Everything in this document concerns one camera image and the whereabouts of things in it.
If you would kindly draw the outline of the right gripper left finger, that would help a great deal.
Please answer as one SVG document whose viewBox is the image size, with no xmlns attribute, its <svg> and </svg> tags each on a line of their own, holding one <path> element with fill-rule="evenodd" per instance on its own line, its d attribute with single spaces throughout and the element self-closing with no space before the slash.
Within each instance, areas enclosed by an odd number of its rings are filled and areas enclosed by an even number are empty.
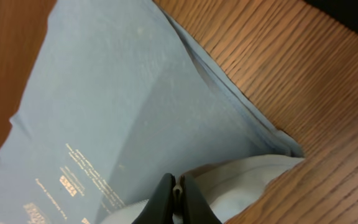
<svg viewBox="0 0 358 224">
<path fill-rule="evenodd" d="M 166 173 L 133 224 L 173 224 L 175 177 Z"/>
</svg>

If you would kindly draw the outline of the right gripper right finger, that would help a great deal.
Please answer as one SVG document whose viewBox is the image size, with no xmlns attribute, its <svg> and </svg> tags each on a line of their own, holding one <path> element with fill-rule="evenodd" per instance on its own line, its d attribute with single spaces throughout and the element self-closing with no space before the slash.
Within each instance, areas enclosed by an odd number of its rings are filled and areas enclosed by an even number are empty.
<svg viewBox="0 0 358 224">
<path fill-rule="evenodd" d="M 192 176 L 181 176 L 180 185 L 183 191 L 181 212 L 184 224 L 221 224 Z"/>
</svg>

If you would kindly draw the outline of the light blue printed t-shirt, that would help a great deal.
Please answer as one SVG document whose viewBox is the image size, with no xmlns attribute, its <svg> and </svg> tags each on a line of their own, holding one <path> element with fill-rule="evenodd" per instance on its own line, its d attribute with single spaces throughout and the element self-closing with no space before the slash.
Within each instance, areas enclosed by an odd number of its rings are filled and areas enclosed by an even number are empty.
<svg viewBox="0 0 358 224">
<path fill-rule="evenodd" d="M 303 159 L 152 1 L 58 1 L 0 149 L 0 223 L 122 223 L 192 171 L 226 221 Z"/>
</svg>

